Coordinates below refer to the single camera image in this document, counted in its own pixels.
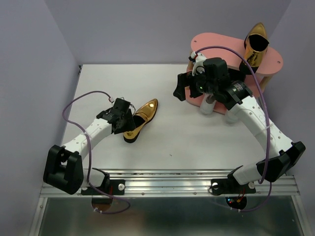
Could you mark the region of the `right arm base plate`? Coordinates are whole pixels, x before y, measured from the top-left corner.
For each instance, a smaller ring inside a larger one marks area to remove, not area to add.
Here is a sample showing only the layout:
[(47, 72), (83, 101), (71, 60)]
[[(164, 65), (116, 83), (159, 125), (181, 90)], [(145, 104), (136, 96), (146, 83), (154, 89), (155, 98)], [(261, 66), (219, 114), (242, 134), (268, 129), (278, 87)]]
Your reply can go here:
[(240, 185), (236, 180), (229, 178), (216, 178), (211, 180), (208, 192), (214, 196), (233, 195), (233, 194), (254, 194), (255, 187), (250, 188), (249, 184)]

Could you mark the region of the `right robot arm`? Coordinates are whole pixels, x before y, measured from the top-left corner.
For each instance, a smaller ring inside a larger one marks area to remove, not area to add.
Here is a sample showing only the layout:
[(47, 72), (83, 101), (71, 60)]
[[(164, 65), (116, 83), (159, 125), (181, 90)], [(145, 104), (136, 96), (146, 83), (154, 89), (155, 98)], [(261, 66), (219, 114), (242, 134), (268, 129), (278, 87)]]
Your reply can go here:
[(306, 150), (302, 142), (292, 141), (267, 118), (252, 91), (237, 78), (238, 73), (231, 73), (225, 60), (206, 59), (197, 66), (196, 73), (179, 74), (173, 92), (181, 101), (186, 99), (186, 87), (189, 87), (192, 98), (212, 95), (243, 122), (269, 156), (234, 169), (227, 178), (214, 179), (216, 186), (211, 187), (214, 195), (238, 194), (248, 189), (250, 182), (261, 179), (275, 182), (297, 163)]

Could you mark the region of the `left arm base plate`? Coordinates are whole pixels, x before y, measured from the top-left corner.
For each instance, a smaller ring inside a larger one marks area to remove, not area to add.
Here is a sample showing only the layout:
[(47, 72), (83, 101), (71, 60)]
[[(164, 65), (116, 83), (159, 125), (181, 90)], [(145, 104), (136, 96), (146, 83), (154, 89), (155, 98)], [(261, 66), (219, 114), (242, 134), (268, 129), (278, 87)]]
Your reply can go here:
[[(125, 194), (124, 179), (111, 179), (103, 183), (100, 187), (97, 187), (99, 191), (102, 191), (108, 195), (121, 196)], [(81, 190), (83, 196), (98, 196), (102, 195), (99, 191), (94, 190), (92, 187), (88, 187), (86, 190)]]

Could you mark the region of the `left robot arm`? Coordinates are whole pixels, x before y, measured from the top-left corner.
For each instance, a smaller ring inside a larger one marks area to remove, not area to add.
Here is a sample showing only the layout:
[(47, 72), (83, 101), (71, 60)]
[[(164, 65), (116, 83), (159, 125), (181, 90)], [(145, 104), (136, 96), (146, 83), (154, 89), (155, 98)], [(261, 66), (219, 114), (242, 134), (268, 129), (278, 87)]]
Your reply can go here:
[(72, 195), (79, 189), (89, 188), (93, 180), (93, 189), (99, 194), (106, 193), (109, 175), (92, 169), (92, 150), (106, 137), (134, 128), (130, 102), (117, 98), (111, 108), (99, 113), (77, 137), (49, 149), (43, 181)]

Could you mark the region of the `gold shoe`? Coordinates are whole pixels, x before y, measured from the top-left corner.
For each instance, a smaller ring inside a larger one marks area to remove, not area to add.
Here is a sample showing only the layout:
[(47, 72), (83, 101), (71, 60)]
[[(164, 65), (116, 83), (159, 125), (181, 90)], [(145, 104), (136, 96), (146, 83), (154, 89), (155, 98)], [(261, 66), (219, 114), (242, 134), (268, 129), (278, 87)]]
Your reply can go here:
[(265, 26), (262, 22), (259, 22), (253, 26), (244, 40), (244, 59), (251, 66), (254, 73), (261, 65), (268, 46), (269, 40)]
[(158, 100), (156, 98), (148, 101), (140, 107), (133, 115), (135, 129), (132, 131), (124, 132), (123, 138), (127, 143), (134, 143), (142, 128), (150, 123), (155, 117), (158, 109)]

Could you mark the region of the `white sneaker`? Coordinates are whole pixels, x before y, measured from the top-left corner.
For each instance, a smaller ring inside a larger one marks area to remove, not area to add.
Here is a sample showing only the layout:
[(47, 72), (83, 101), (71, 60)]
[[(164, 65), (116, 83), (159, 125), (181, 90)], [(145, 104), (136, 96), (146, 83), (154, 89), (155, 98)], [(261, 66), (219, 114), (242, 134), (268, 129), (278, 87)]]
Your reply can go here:
[(236, 123), (239, 119), (234, 114), (226, 113), (225, 120), (228, 123)]
[(200, 112), (204, 115), (210, 115), (216, 104), (216, 99), (212, 94), (204, 94), (204, 98), (200, 105)]

